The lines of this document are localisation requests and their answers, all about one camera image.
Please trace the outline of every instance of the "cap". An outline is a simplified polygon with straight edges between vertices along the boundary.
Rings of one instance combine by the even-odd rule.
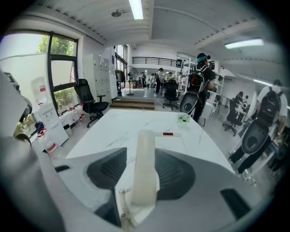
[[[206,57],[207,59],[210,59],[211,58],[210,56],[208,56],[208,55],[206,55],[204,53],[200,53],[200,54],[198,54],[197,59],[198,58],[201,58],[201,57]]]

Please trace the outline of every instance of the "black backpack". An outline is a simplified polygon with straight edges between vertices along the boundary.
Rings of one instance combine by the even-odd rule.
[[[261,108],[257,114],[257,119],[266,126],[271,126],[276,117],[276,114],[280,111],[281,100],[280,96],[282,91],[276,93],[269,87],[270,91],[263,97],[261,102]]]
[[[204,74],[203,72],[209,68],[207,65],[204,65],[202,68],[197,68],[194,66],[189,74],[189,87],[188,91],[200,93],[207,83],[204,83]]]

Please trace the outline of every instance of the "desk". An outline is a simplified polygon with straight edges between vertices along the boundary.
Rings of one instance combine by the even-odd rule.
[[[156,138],[156,148],[184,153],[214,162],[233,172],[218,146],[193,120],[177,124],[179,113],[137,110],[109,110],[75,145],[66,159],[127,147],[127,161],[135,157],[140,130],[179,133],[181,138]]]
[[[238,115],[238,118],[237,118],[239,121],[242,121],[243,118],[245,117],[245,115],[246,115],[247,113],[244,112],[243,110],[239,109],[239,108],[235,108],[235,110],[236,110],[236,112],[238,112],[238,113],[240,113],[240,114],[243,115],[242,117],[240,117],[240,115]]]

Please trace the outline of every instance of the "railing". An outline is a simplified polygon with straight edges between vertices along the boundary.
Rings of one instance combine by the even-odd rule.
[[[182,60],[171,60],[157,57],[132,57],[134,63],[158,64],[181,68]]]

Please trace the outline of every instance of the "ceiling light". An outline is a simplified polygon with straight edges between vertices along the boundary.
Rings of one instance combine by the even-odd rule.
[[[232,48],[261,46],[261,45],[264,45],[264,41],[262,39],[249,39],[249,40],[244,40],[244,41],[239,41],[239,42],[234,42],[234,43],[226,43],[225,47],[227,49],[232,49]]]
[[[254,79],[254,82],[257,82],[257,83],[260,83],[260,84],[263,84],[263,85],[267,85],[267,86],[273,86],[273,85],[270,84],[270,83],[263,82],[263,81],[259,81],[259,80],[256,80],[256,79]]]
[[[134,19],[143,19],[141,0],[129,0]]]

